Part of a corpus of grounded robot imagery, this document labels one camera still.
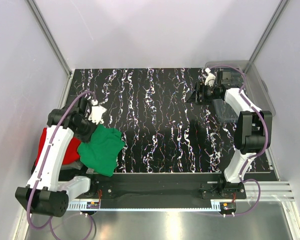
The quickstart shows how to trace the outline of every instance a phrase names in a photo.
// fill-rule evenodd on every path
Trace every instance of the folded cloth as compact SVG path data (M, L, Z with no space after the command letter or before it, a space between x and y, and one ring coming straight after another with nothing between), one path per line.
M42 135L40 137L40 142L39 142L39 147L38 147L38 154L35 160L35 165L37 166L39 157L41 155L42 149L44 148L45 141L46 141L46 136L47 136L47 128L45 127L42 131ZM65 151L65 155L63 158L62 165L68 165L71 164L75 161L77 161L80 156L77 152L77 149L80 145L81 141L75 137L73 137Z
M89 143L82 142L77 151L80 161L98 174L111 177L117 167L117 156L125 143L121 132L99 124Z

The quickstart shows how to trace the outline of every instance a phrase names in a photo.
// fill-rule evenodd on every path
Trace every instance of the transparent container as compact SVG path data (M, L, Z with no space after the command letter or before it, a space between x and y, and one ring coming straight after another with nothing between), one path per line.
M248 98L262 110L268 110L273 116L276 115L275 108L268 94L268 88L261 79L256 66L248 60L239 61L210 61L205 64L206 68L213 66L228 65L240 69L246 75L246 86L244 89ZM222 83L233 87L241 87L244 80L241 74L229 67L220 67L223 69ZM213 100L213 105L217 117L221 123L236 123L238 116L232 107L222 99Z

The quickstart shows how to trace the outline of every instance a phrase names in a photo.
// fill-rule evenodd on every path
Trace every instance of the metal corner post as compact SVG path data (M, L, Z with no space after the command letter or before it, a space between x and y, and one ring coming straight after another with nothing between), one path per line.
M279 20L280 16L282 15L282 13L284 12L284 10L286 9L286 6L288 5L288 3L290 2L290 0L281 0L278 4L278 6L276 7L268 25L266 26L263 34L261 35L261 38L259 40L259 42L257 43L255 49L253 50L253 53L249 59L249 61L251 63L254 63L255 60L257 59L262 47L264 46L265 42L267 41L269 35L271 34L272 30L274 29L277 21Z
M69 68L64 56L62 55L54 37L52 36L48 25L44 19L44 17L42 16L42 13L40 12L38 5L36 4L35 0L25 0L25 2L28 4L31 12L33 13L37 23L39 24L43 34L45 35L47 41L49 42L56 58L58 59L58 61L60 62L67 78L69 78L71 76L71 69Z

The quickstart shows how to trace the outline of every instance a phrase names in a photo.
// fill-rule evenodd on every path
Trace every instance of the green towel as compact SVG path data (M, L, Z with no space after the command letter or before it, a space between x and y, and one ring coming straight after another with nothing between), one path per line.
M89 143L82 142L77 151L80 161L98 174L111 177L117 167L117 156L125 143L121 132L99 124Z

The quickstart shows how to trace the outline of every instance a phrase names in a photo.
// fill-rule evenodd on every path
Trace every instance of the white backdrop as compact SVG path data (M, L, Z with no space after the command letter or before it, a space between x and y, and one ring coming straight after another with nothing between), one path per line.
M36 0L70 68L247 60L280 0Z
M16 189L27 184L66 79L26 1L0 1L0 240L14 233Z
M290 182L300 213L300 0L288 4L256 67L276 111L271 149L280 177Z

